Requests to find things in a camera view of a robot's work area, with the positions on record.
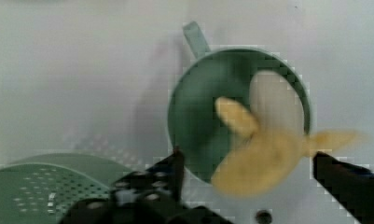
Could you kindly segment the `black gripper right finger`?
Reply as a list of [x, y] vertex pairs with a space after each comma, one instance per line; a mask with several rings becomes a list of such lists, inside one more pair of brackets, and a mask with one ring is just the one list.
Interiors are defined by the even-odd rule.
[[374, 224], [374, 173], [323, 152], [312, 162], [316, 181], [361, 224]]

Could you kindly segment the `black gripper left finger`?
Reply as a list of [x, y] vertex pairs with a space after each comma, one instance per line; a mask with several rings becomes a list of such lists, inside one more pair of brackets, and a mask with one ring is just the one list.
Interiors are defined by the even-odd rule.
[[116, 180], [108, 196], [74, 203], [58, 224], [233, 224], [206, 206], [181, 199], [185, 156], [179, 148], [144, 171]]

